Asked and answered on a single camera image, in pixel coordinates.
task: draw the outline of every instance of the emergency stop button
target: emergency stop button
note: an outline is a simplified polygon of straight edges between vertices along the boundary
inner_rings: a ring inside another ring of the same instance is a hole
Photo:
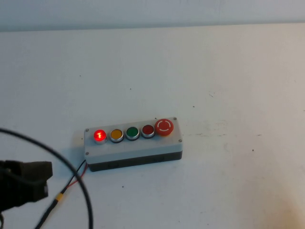
[[[168,136],[173,131],[173,123],[168,119],[160,119],[154,125],[158,135]]]

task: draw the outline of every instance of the yellow button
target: yellow button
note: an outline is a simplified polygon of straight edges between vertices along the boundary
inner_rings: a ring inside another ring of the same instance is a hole
[[[124,134],[122,130],[115,129],[110,133],[110,140],[115,143],[119,143],[123,140]]]

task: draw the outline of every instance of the red indicator light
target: red indicator light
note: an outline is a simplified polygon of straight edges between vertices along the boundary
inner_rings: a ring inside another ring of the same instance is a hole
[[[96,142],[101,142],[106,139],[107,135],[106,135],[105,131],[97,130],[94,132],[93,137]]]

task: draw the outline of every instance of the white wall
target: white wall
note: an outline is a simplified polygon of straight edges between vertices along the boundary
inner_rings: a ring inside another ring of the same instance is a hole
[[[304,21],[305,0],[0,0],[0,31]]]

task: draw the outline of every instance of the green button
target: green button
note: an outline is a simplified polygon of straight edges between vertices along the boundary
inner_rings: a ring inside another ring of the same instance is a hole
[[[135,137],[139,134],[139,130],[136,127],[129,127],[126,131],[126,134],[130,137]]]

